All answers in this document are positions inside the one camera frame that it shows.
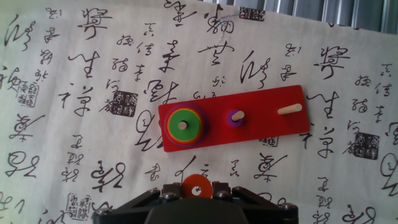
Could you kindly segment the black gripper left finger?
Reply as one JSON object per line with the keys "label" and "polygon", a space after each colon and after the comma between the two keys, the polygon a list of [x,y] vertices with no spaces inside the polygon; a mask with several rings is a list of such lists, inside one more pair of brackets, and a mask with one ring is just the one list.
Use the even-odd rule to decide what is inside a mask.
{"label": "black gripper left finger", "polygon": [[99,208],[92,215],[94,224],[145,223],[151,210],[181,199],[181,183],[164,184],[162,190],[150,189],[118,208]]}

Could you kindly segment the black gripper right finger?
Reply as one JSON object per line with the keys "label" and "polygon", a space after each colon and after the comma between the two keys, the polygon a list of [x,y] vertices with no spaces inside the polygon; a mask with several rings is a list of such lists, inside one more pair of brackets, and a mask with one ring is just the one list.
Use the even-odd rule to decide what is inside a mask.
{"label": "black gripper right finger", "polygon": [[231,188],[226,182],[212,182],[212,199],[224,202],[228,216],[237,215],[247,223],[299,223],[299,208],[292,203],[274,204],[244,187]]}

